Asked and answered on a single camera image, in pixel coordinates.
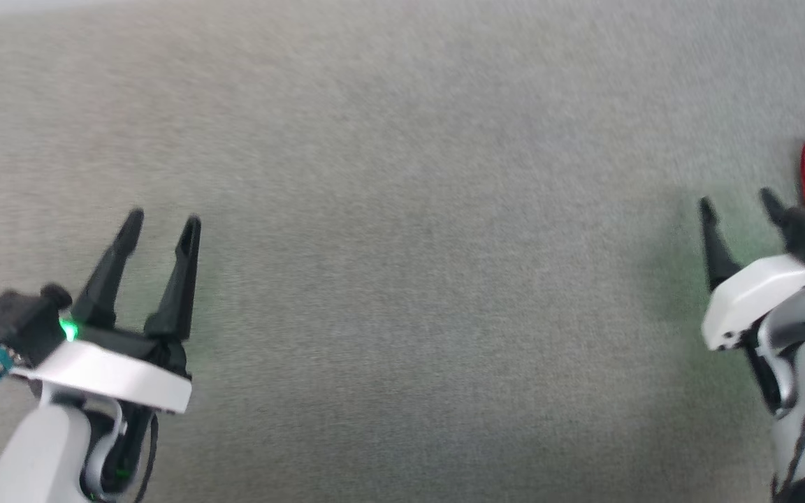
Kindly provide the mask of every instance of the gray carpet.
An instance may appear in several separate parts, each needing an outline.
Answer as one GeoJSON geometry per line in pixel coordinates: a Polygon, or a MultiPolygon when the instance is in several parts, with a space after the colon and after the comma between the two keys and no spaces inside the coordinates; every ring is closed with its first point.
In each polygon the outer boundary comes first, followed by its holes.
{"type": "MultiPolygon", "coordinates": [[[[0,290],[204,222],[148,501],[765,501],[697,198],[793,197],[805,2],[218,0],[0,17],[0,290]]],[[[0,386],[0,449],[32,407],[0,386]]]]}

